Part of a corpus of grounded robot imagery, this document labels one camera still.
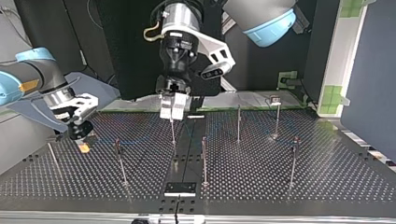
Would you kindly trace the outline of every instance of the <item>green tape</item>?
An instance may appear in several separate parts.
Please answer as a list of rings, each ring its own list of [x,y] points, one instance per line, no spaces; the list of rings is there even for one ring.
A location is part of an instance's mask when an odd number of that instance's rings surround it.
[[[340,18],[359,17],[364,0],[343,0]]]
[[[325,86],[320,105],[320,114],[336,114],[341,104],[342,86]]]
[[[278,77],[278,80],[277,80],[277,87],[279,89],[294,90],[295,89],[294,86],[287,86],[286,84],[280,82],[282,77],[296,79],[297,78],[297,71],[281,72],[281,73],[279,73],[279,77]]]

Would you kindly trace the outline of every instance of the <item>metal frame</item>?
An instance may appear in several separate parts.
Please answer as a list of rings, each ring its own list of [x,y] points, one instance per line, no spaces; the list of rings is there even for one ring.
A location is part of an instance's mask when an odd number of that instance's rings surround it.
[[[206,116],[213,113],[221,112],[209,112],[205,113]],[[234,123],[236,133],[237,116],[236,112],[225,112],[233,115],[235,120]],[[256,111],[251,113],[263,113],[268,114],[271,112]],[[167,182],[195,182],[197,185],[201,185],[203,182],[202,178],[202,163],[192,163],[189,165],[188,158],[190,155],[197,156],[202,152],[202,139],[206,135],[206,120],[205,119],[187,119],[178,136],[177,147],[175,149],[176,155],[172,159],[171,169],[165,179]],[[241,127],[242,136],[247,130],[247,122]],[[386,165],[376,160],[370,153],[366,152],[362,147],[358,146],[355,142],[345,136],[341,131],[335,131],[335,137],[340,138],[343,145],[347,147],[352,153],[354,158],[360,158],[364,162],[364,166],[369,166],[378,174],[381,174],[386,180],[392,185],[396,186],[396,174],[394,174]],[[245,137],[241,138],[241,143],[244,144]],[[37,151],[37,154],[43,155],[48,153],[46,147]],[[10,170],[7,174],[1,175],[0,179],[5,179],[7,176],[13,176],[17,174],[21,169],[28,166],[26,162],[22,162]],[[389,221],[393,223],[395,220],[392,218],[382,217],[396,217],[394,214],[394,207],[396,202],[348,202],[348,201],[333,201],[333,202],[315,202],[309,200],[283,200],[279,202],[266,201],[266,200],[213,200],[206,199],[202,193],[198,193],[194,198],[178,198],[178,197],[137,197],[126,199],[28,199],[20,197],[0,197],[0,217],[2,218],[23,218],[30,216],[34,217],[37,214],[41,214],[40,218],[63,218],[68,217],[68,220],[77,220],[81,218],[96,217],[106,220],[107,218],[115,218],[119,221],[126,221],[126,219],[140,217],[149,218],[152,217],[159,219],[174,219],[175,214],[179,220],[186,218],[187,220],[201,220],[205,218],[206,223],[230,221],[230,222],[379,222]],[[37,213],[34,211],[48,211],[49,213]],[[152,214],[150,216],[140,216],[138,214]],[[351,217],[372,217],[367,219],[351,218]]]

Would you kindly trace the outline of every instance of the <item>small yellow object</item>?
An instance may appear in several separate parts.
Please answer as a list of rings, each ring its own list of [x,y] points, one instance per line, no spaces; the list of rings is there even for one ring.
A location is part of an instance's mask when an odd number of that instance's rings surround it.
[[[24,82],[20,85],[20,91],[29,91],[36,88],[38,85],[38,79]]]
[[[79,147],[79,150],[81,151],[81,153],[89,153],[90,152],[90,147],[86,143],[78,145],[78,147]]]

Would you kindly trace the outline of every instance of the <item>black backdrop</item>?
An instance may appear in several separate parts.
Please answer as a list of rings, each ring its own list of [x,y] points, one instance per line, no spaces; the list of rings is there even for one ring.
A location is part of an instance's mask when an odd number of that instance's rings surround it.
[[[159,56],[160,42],[149,43],[143,38],[143,30],[150,27],[149,15],[161,0],[96,0],[104,27],[108,49],[122,99],[131,100],[155,92],[158,75],[163,71]],[[203,33],[217,39],[221,36],[221,8],[205,3]],[[194,69],[204,69],[208,59],[201,55],[193,65]],[[194,77],[194,96],[214,96],[220,92],[219,78],[203,81]]]

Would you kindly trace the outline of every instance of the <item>black object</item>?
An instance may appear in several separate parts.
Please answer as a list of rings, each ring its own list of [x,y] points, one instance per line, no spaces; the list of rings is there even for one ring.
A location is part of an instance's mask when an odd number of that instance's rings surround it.
[[[165,188],[165,193],[175,193],[175,194],[195,194],[196,183],[167,183]]]
[[[155,93],[157,78],[163,74],[160,42],[149,43],[143,37],[143,31],[152,26],[150,12],[161,2],[147,0],[136,4],[130,0],[96,0],[123,100]],[[205,1],[204,12],[201,32],[221,40],[221,7],[212,7],[210,1]],[[199,71],[210,64],[206,56],[200,54],[191,69]],[[220,90],[219,78],[204,81],[191,76],[194,96],[216,96]]]
[[[161,42],[163,76],[157,80],[157,93],[173,95],[175,92],[190,93],[193,72],[192,63],[197,60],[199,40],[181,31],[168,31]]]
[[[63,0],[16,0],[15,5],[34,48],[47,48],[64,74],[85,68]]]
[[[82,139],[93,130],[93,125],[89,121],[84,121],[81,125],[70,123],[67,125],[67,131],[71,140]]]
[[[144,219],[135,219],[134,221],[131,222],[131,224],[149,224],[149,222]]]

